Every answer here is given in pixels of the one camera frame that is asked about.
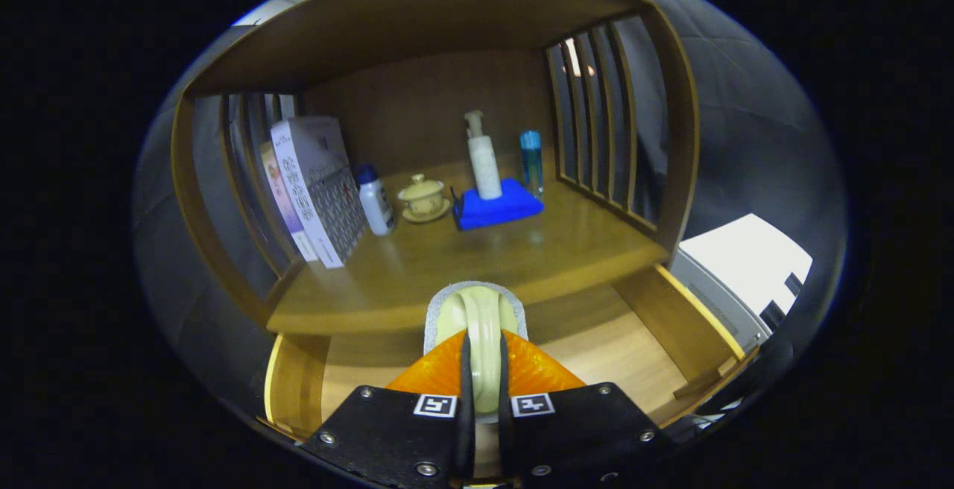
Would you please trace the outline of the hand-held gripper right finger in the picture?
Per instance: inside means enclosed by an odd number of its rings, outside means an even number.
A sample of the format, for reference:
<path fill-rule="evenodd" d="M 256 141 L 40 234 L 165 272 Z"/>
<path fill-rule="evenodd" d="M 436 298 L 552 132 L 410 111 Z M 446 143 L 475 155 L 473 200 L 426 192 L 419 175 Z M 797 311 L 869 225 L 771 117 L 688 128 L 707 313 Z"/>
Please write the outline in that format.
<path fill-rule="evenodd" d="M 517 488 L 644 487 L 660 430 L 612 382 L 581 384 L 524 338 L 502 332 L 499 452 Z"/>

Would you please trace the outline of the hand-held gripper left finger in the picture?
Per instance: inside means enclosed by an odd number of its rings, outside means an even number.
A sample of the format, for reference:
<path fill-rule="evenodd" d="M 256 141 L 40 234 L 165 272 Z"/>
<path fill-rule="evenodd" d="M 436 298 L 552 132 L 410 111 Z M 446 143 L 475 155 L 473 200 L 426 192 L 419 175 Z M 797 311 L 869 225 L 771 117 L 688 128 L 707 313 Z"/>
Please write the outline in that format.
<path fill-rule="evenodd" d="M 473 475 L 475 407 L 470 337 L 430 350 L 442 356 L 447 393 L 359 386 L 317 430 L 317 458 L 372 488 L 451 488 Z"/>

